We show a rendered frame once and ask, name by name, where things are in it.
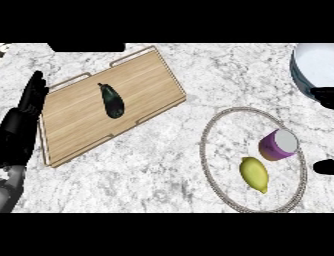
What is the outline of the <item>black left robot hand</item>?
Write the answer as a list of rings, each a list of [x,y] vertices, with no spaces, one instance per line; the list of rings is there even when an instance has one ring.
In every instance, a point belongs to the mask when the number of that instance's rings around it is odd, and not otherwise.
[[[9,109],[0,123],[0,168],[25,166],[28,163],[47,93],[43,72],[36,71],[24,88],[18,106]]]

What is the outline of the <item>white bowl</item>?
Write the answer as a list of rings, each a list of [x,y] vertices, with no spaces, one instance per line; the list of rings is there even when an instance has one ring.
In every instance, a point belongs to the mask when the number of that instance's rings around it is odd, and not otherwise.
[[[291,53],[290,72],[300,92],[312,100],[316,87],[334,87],[334,43],[298,43]]]

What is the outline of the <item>round marble placemat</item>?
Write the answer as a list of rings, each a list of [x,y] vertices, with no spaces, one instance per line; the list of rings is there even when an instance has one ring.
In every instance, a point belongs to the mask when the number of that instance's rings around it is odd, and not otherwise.
[[[297,204],[301,201],[304,191],[306,191],[306,185],[307,185],[307,168],[306,168],[306,159],[303,155],[301,148],[297,148],[297,156],[300,160],[300,182],[297,186],[295,193],[291,197],[291,199],[287,201],[287,203],[279,206],[276,209],[272,210],[253,210],[247,208],[245,206],[239,205],[226,195],[223,190],[220,189],[216,180],[211,176],[210,168],[208,168],[208,161],[205,156],[205,146],[207,146],[207,137],[211,131],[211,128],[214,127],[216,122],[231,113],[235,112],[250,112],[260,114],[264,116],[281,129],[288,130],[284,123],[264,111],[251,108],[251,107],[232,107],[220,111],[214,117],[210,119],[202,135],[201,135],[201,143],[200,143],[200,158],[201,158],[201,166],[204,170],[204,175],[210,184],[210,187],[217,194],[222,201],[228,204],[228,206],[236,210],[241,213],[287,213],[290,212]],[[266,167],[263,166],[262,162],[254,157],[244,157],[239,163],[239,173],[241,176],[248,184],[250,187],[253,187],[259,192],[266,193],[267,192],[267,182],[269,182],[269,174]]]

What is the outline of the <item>yellow lemon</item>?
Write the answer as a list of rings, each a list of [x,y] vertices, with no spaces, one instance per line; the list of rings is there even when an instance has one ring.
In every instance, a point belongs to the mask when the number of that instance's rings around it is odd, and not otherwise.
[[[242,158],[239,173],[248,186],[262,193],[266,193],[269,174],[263,163],[254,157]]]

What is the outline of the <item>purple can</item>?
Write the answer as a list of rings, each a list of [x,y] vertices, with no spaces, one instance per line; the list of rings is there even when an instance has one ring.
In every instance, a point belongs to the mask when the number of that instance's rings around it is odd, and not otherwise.
[[[259,142],[259,152],[269,161],[293,156],[297,149],[297,137],[287,129],[276,129]]]

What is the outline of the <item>wooden cutting board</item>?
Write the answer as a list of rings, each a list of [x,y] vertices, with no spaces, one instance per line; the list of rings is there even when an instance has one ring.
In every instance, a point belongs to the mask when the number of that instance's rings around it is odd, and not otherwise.
[[[44,164],[61,166],[185,100],[154,46],[55,84],[39,121]]]

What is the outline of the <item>dark eggplant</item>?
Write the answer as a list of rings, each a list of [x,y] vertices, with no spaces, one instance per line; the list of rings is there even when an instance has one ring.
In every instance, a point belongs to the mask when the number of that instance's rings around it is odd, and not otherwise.
[[[99,83],[99,88],[101,88],[101,92],[102,92],[102,99],[104,99],[106,115],[112,119],[117,119],[124,114],[123,99],[121,99],[117,91],[108,84]]]

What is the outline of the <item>black appliance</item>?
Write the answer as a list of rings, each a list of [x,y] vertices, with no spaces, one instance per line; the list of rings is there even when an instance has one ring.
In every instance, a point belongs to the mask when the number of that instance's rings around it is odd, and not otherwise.
[[[123,52],[124,43],[50,43],[55,52]]]

